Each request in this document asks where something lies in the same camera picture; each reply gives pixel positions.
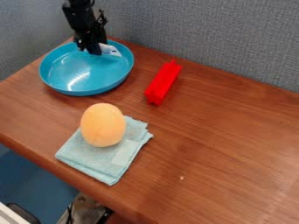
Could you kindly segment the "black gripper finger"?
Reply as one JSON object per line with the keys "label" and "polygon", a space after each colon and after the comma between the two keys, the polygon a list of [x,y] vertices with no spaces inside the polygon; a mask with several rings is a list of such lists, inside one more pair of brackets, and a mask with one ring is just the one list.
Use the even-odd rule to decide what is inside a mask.
{"label": "black gripper finger", "polygon": [[88,50],[89,54],[93,54],[93,55],[101,54],[101,49],[98,46],[100,41],[101,41],[101,37],[96,33],[88,33],[81,37],[84,48]]}
{"label": "black gripper finger", "polygon": [[101,44],[106,44],[108,43],[106,32],[101,24],[96,26],[96,32],[97,32],[97,42]]}

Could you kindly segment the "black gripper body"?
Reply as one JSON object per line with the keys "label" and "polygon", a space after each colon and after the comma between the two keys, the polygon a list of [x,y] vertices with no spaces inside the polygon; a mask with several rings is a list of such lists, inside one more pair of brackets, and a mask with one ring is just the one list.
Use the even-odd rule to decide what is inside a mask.
{"label": "black gripper body", "polygon": [[73,42],[77,48],[84,51],[81,37],[88,33],[96,33],[96,26],[105,26],[108,20],[104,16],[104,11],[98,11],[98,15],[94,16],[92,4],[64,4],[61,10],[68,20],[69,27],[73,30]]}

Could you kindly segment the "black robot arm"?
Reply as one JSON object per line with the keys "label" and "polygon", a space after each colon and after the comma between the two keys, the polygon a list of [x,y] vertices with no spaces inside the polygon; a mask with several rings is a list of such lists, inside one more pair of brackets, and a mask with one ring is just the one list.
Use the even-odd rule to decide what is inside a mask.
{"label": "black robot arm", "polygon": [[64,16],[73,30],[73,42],[77,48],[89,54],[100,55],[100,44],[108,43],[105,24],[108,22],[104,11],[94,16],[94,0],[65,0],[61,5]]}

